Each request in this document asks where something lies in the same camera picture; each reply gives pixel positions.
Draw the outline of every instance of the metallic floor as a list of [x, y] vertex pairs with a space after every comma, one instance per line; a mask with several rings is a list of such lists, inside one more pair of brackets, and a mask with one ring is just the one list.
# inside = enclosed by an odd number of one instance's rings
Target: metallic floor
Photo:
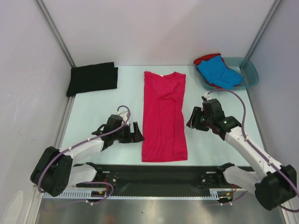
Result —
[[90, 206], [69, 199], [43, 199], [36, 224], [285, 224], [280, 209], [265, 210], [246, 194], [232, 206], [200, 200], [111, 199]]

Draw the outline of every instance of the white wall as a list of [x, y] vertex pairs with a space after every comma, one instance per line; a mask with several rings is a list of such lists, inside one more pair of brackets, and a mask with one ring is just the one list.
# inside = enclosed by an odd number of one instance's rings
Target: white wall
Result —
[[62, 117], [70, 66], [33, 0], [0, 5], [0, 220], [22, 190], [21, 220], [30, 174]]
[[260, 77], [251, 89], [267, 150], [299, 177], [299, 1], [285, 0], [251, 60]]
[[44, 0], [77, 66], [245, 56], [274, 0]]

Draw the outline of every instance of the blue fabric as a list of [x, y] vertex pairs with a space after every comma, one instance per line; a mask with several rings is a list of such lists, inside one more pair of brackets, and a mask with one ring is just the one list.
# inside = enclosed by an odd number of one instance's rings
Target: blue fabric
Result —
[[226, 67], [220, 55], [208, 61], [202, 61], [197, 67], [210, 84], [215, 84], [223, 89], [231, 90], [235, 85], [241, 84], [243, 80], [238, 72]]

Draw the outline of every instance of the dark red fabric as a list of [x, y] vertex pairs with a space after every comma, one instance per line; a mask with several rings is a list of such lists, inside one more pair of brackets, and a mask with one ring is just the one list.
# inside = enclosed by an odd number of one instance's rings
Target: dark red fabric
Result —
[[[216, 56], [218, 56], [218, 55], [221, 55], [221, 54], [220, 54], [220, 53], [217, 53], [217, 54], [209, 54], [209, 55], [205, 55], [205, 56], [199, 57], [199, 58], [197, 58], [197, 59], [194, 60], [193, 64], [195, 64], [196, 66], [198, 66], [202, 61], [208, 61], [208, 60], [210, 60], [210, 59], [212, 59], [213, 57], [216, 57]], [[209, 86], [216, 87], [217, 89], [222, 89], [220, 86], [217, 86], [217, 85], [215, 85], [215, 84], [210, 84], [204, 77], [203, 77], [203, 79], [205, 80], [205, 82], [206, 82]]]
[[182, 113], [186, 75], [144, 73], [142, 161], [188, 159]]

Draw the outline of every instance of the folded black cloth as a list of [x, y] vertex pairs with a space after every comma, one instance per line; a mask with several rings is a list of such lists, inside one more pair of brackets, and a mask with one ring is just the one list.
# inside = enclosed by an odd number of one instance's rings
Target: folded black cloth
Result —
[[93, 64], [71, 69], [71, 82], [66, 96], [77, 93], [117, 88], [118, 68], [113, 62]]

